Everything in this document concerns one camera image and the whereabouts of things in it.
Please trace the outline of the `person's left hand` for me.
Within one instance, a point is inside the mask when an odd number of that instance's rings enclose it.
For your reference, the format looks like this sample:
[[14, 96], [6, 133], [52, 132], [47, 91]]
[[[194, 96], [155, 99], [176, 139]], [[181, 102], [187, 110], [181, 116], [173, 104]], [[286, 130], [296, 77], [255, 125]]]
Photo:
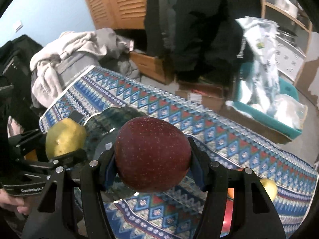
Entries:
[[1, 208], [23, 215], [29, 215], [31, 211], [30, 199], [23, 197], [12, 197], [4, 189], [0, 193]]

